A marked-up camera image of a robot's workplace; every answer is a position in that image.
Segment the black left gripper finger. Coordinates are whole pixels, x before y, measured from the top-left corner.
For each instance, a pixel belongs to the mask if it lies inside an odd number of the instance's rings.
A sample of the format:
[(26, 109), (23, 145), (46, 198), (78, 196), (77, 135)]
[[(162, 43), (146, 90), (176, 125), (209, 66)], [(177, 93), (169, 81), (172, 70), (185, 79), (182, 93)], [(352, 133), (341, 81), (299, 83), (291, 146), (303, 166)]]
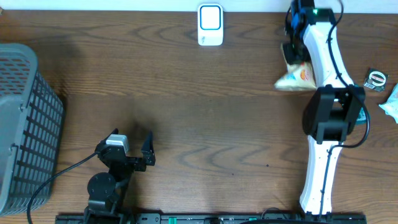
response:
[(155, 152), (153, 146), (153, 132), (150, 131), (144, 141), (142, 148), (142, 158), (147, 166), (155, 166)]
[(115, 128), (106, 138), (105, 140), (107, 140), (112, 134), (118, 134), (119, 133), (119, 129)]

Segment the yellow snack bag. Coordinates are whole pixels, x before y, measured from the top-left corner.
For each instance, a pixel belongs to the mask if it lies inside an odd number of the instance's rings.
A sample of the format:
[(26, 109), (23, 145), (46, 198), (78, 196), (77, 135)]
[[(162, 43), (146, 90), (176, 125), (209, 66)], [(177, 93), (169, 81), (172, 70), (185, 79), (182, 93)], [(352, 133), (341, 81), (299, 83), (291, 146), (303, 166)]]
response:
[(280, 91), (316, 90), (317, 86), (313, 77), (312, 64), (310, 62), (288, 63), (283, 44), (281, 44), (280, 49), (287, 67), (287, 73), (274, 83), (275, 89)]

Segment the teal mouthwash bottle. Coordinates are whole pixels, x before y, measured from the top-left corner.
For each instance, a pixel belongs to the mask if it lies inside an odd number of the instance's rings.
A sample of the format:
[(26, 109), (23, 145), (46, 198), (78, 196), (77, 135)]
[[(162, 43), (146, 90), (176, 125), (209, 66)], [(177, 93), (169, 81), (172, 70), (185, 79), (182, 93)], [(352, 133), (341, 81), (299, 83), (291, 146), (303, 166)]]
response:
[(358, 115), (358, 117), (357, 117), (357, 120), (356, 120), (356, 124), (357, 124), (357, 125), (366, 124), (366, 121), (367, 121), (367, 119), (366, 119), (366, 113), (365, 113), (364, 109), (361, 108), (361, 110), (360, 110), (360, 112), (359, 112), (359, 115)]

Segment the teal white packet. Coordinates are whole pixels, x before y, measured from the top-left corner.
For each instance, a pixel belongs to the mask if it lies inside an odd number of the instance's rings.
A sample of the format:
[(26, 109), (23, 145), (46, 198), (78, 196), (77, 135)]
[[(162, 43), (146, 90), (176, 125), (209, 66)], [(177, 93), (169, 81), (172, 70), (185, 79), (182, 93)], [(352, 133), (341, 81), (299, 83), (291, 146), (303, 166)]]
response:
[(394, 121), (398, 123), (398, 113), (397, 113), (397, 91), (398, 91), (398, 84), (395, 85), (393, 88), (390, 96), (388, 97), (387, 101), (383, 104), (380, 104), (379, 107), (384, 110), (386, 115), (389, 115), (394, 118)]

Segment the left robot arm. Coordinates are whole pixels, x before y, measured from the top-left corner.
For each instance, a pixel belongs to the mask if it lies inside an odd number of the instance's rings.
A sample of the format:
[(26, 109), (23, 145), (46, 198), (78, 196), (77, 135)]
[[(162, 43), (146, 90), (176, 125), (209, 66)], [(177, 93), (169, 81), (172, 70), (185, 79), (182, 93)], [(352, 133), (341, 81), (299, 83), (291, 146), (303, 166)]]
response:
[(133, 173), (155, 165), (152, 132), (141, 147), (141, 157), (130, 157), (128, 151), (127, 136), (119, 134), (118, 129), (97, 144), (95, 153), (108, 171), (94, 175), (88, 182), (89, 199), (83, 223), (136, 222), (136, 216), (123, 207), (123, 202)]

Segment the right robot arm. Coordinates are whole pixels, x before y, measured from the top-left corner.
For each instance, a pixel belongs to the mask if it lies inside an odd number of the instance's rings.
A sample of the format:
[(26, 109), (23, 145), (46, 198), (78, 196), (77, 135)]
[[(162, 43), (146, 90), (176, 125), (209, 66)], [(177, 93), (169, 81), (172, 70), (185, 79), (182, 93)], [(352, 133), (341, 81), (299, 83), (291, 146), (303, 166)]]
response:
[(305, 107), (302, 128), (308, 137), (307, 175), (300, 206), (307, 215), (321, 219), (331, 213), (331, 192), (340, 152), (364, 112), (369, 113), (364, 88), (356, 86), (345, 69), (336, 27), (341, 17), (330, 8), (316, 7), (314, 0), (293, 0), (285, 17), (282, 45), (288, 64), (310, 62), (316, 91)]

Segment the white barcode scanner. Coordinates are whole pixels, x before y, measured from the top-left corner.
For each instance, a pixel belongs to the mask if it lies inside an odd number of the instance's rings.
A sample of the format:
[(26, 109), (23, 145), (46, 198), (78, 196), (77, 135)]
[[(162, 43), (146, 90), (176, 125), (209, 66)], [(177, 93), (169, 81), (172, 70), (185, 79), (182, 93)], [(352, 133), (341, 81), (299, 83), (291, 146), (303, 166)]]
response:
[(223, 43), (223, 7), (219, 4), (201, 4), (197, 11), (198, 44), (219, 46)]

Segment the grey plastic mesh basket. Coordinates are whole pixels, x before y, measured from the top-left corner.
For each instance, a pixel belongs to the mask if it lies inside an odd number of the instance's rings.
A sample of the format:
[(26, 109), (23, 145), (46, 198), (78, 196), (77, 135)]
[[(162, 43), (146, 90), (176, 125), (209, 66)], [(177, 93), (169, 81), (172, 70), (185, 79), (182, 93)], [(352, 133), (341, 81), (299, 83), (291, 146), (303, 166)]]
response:
[(34, 51), (1, 44), (1, 215), (44, 205), (65, 117), (63, 103), (38, 69)]

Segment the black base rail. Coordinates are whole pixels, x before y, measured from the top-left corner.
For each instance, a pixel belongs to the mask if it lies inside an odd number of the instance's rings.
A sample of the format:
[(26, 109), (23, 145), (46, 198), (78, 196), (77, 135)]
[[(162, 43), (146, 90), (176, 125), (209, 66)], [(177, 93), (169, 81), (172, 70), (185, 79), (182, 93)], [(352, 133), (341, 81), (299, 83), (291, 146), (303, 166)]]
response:
[(263, 215), (161, 215), (138, 213), (130, 218), (85, 218), (84, 215), (58, 215), (56, 224), (82, 223), (127, 223), (127, 224), (240, 224), (240, 223), (336, 223), (367, 224), (365, 215), (317, 215), (300, 216), (287, 213), (265, 213)]

